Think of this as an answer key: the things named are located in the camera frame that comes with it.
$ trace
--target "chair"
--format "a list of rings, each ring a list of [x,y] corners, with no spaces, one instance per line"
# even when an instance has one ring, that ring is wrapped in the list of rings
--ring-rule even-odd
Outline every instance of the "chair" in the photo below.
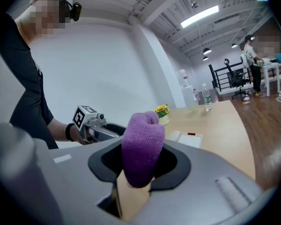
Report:
[[[229,65],[229,59],[224,60],[224,64],[227,66],[229,73],[229,83],[231,87],[239,87],[239,91],[236,92],[232,99],[234,99],[235,96],[240,95],[241,100],[243,101],[245,97],[249,97],[251,99],[250,93],[246,91],[242,91],[242,87],[249,82],[249,79],[244,79],[244,71],[243,69],[238,69],[236,71],[232,71],[230,65]]]

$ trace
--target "plastic water bottle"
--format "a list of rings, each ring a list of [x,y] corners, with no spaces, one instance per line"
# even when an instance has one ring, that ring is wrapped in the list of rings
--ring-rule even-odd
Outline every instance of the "plastic water bottle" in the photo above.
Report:
[[[203,83],[202,87],[203,87],[202,94],[203,94],[203,98],[204,98],[205,109],[206,109],[206,111],[209,111],[211,109],[210,92],[206,87],[206,83]]]

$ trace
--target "man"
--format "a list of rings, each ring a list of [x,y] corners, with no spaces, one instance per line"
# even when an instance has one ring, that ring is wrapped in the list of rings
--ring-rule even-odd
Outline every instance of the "man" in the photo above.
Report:
[[[31,0],[28,9],[17,19],[7,14],[0,18],[1,56],[26,89],[10,123],[44,140],[49,149],[58,148],[55,141],[85,142],[73,124],[53,118],[44,96],[43,74],[32,59],[29,45],[69,21],[70,7],[65,0]]]
[[[260,66],[257,64],[257,60],[262,63],[264,63],[264,61],[254,52],[252,47],[253,39],[254,37],[252,35],[245,36],[244,54],[248,58],[248,65],[250,66],[250,70],[252,72],[254,93],[257,97],[260,97],[262,96],[262,92],[260,92],[261,72]]]

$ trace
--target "black railing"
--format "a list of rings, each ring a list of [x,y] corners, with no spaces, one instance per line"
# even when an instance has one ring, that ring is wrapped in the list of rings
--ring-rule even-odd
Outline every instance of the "black railing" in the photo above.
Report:
[[[239,63],[231,65],[230,67],[233,68],[238,65],[242,65],[242,63],[239,62]],[[212,65],[210,64],[209,69],[210,69],[210,72],[211,72],[211,75],[213,78],[212,85],[214,88],[218,88],[220,91],[222,91],[222,89],[225,89],[225,88],[232,88],[232,86],[230,84],[229,72],[218,74],[218,72],[228,69],[227,67],[222,67],[220,69],[213,70]],[[251,70],[249,68],[239,68],[237,70],[243,70],[243,71],[246,70],[246,72],[244,72],[244,75],[248,74],[249,83],[251,84],[251,82],[253,81]],[[261,79],[264,79],[263,69],[261,69],[260,71],[261,71]],[[271,78],[271,77],[275,77],[275,76],[276,76],[276,69],[275,68],[270,69],[268,71],[268,77]]]

